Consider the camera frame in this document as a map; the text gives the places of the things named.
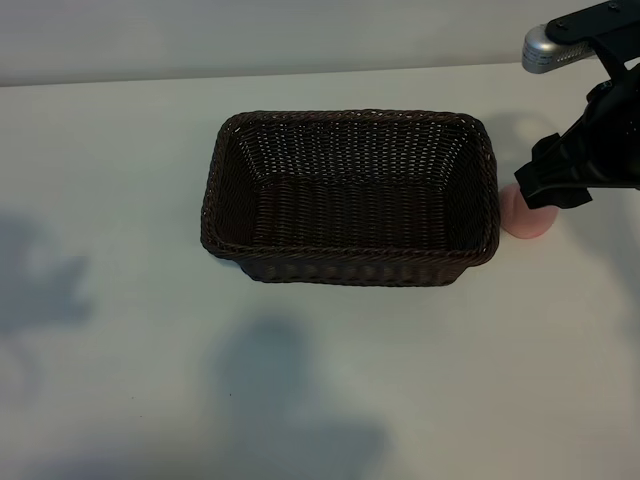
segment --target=gray wall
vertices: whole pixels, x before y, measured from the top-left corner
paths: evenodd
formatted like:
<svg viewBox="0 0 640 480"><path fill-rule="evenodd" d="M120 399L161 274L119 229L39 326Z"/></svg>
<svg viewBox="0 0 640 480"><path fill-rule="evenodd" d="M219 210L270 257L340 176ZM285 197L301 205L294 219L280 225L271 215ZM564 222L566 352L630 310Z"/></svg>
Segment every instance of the gray wall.
<svg viewBox="0 0 640 480"><path fill-rule="evenodd" d="M517 61L589 0L4 0L0 84Z"/></svg>

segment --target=brown wicker basket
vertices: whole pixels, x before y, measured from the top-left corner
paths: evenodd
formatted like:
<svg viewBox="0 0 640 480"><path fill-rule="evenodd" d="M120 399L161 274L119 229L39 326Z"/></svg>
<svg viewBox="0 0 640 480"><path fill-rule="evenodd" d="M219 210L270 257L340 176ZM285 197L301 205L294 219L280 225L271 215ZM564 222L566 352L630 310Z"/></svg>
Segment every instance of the brown wicker basket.
<svg viewBox="0 0 640 480"><path fill-rule="evenodd" d="M220 130L201 241L263 282L432 286L487 262L499 225L469 115L254 112Z"/></svg>

